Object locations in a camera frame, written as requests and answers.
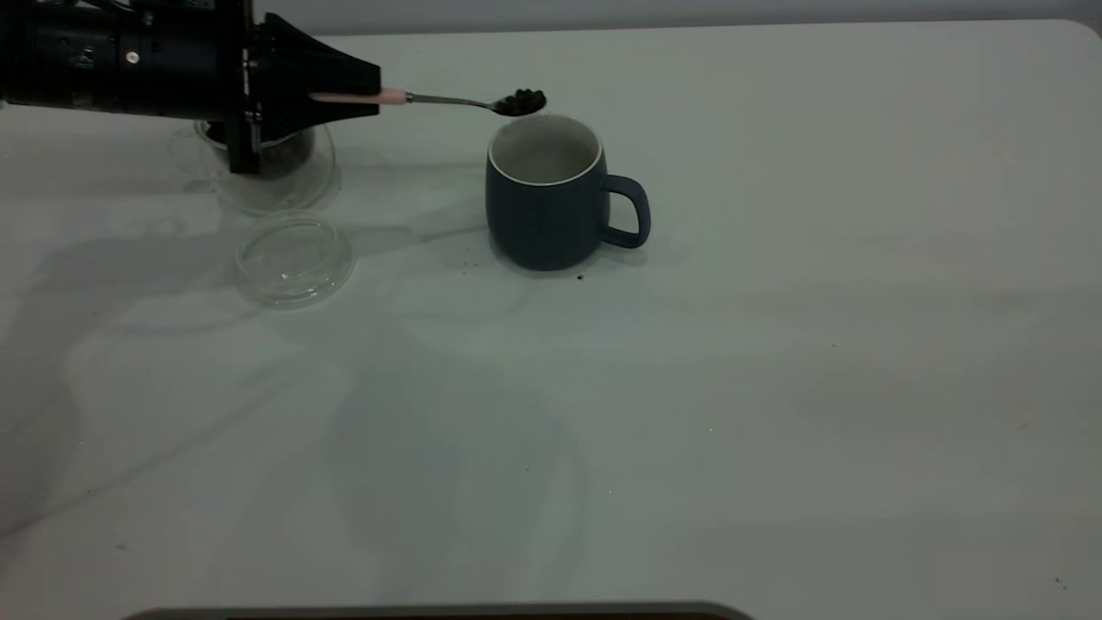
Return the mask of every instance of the metal spoon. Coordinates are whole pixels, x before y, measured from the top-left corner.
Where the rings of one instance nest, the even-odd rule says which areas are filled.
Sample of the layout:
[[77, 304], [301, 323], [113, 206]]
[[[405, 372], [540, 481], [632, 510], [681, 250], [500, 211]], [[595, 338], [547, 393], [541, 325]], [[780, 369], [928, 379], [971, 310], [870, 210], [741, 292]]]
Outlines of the metal spoon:
[[404, 104], [446, 104], [454, 106], [473, 106], [488, 109], [501, 116], [527, 116], [540, 111], [548, 105], [543, 90], [517, 90], [508, 97], [493, 104], [484, 104], [473, 99], [455, 97], [437, 97], [435, 95], [418, 95], [397, 88], [383, 88], [378, 95], [348, 95], [338, 93], [313, 93], [310, 98], [327, 104], [376, 104], [380, 106], [400, 106]]

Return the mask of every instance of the blue mug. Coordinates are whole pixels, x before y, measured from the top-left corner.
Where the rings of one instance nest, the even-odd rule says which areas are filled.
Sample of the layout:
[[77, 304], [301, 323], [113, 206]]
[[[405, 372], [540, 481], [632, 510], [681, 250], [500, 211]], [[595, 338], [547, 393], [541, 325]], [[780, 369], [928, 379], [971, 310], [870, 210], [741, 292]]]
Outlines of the blue mug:
[[[635, 205], [639, 231], [608, 225], [608, 194]], [[635, 248], [650, 236], [647, 192], [608, 174], [597, 134], [573, 118], [529, 116], [494, 134], [486, 161], [486, 218], [494, 241], [517, 264], [565, 269], [602, 242]]]

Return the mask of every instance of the tabletop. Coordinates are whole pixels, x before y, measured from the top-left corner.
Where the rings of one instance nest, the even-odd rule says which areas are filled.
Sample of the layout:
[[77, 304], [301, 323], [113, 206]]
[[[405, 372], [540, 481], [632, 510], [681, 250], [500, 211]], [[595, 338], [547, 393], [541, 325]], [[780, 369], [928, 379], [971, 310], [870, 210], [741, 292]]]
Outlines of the tabletop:
[[1092, 31], [328, 41], [389, 86], [543, 89], [647, 188], [650, 240], [514, 267], [483, 213], [503, 120], [386, 109], [331, 126], [349, 281], [267, 312], [186, 122], [3, 110], [0, 617], [1102, 613]]

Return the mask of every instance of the mug handle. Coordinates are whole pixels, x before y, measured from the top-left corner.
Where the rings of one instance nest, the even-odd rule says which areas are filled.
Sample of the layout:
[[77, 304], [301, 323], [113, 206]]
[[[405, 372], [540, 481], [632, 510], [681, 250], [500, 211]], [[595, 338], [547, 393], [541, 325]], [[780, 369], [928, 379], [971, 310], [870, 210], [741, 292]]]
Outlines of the mug handle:
[[601, 189], [627, 196], [635, 205], [635, 214], [639, 218], [638, 232], [628, 232], [607, 226], [601, 233], [601, 240], [627, 248], [639, 247], [647, 242], [647, 237], [650, 236], [650, 202], [647, 199], [647, 192], [644, 191], [642, 185], [627, 176], [609, 174], [601, 182]]

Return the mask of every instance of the wall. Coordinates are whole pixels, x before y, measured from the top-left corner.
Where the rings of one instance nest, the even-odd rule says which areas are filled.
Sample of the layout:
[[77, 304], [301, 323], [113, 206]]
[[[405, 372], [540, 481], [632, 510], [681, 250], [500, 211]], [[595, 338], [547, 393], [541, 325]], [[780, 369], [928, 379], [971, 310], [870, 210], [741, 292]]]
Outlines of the wall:
[[1098, 0], [257, 0], [315, 34], [1071, 18]]

